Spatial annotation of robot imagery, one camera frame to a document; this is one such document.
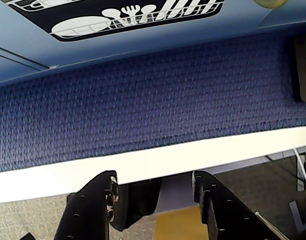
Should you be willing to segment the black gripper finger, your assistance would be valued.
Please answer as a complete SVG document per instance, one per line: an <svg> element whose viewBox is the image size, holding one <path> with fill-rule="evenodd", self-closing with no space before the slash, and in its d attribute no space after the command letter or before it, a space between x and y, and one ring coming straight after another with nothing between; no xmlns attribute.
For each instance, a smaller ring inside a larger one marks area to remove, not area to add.
<svg viewBox="0 0 306 240"><path fill-rule="evenodd" d="M210 240L277 240L279 237L212 174L192 173L194 201Z"/></svg>
<svg viewBox="0 0 306 240"><path fill-rule="evenodd" d="M109 219L113 216L113 193L117 187L117 173L104 171L91 179L68 201L56 240L108 240Z"/></svg>

